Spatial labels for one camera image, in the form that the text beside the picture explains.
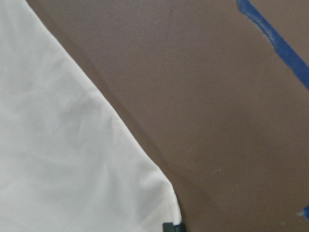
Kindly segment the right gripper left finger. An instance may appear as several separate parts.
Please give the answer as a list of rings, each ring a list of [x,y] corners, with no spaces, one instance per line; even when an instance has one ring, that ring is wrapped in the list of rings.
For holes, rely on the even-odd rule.
[[[163,232],[175,232],[173,223],[163,223]]]

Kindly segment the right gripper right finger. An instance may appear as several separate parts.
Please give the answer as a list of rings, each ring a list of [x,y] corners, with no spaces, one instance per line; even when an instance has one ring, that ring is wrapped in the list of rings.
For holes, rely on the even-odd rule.
[[[174,232],[183,232],[183,224],[174,225]]]

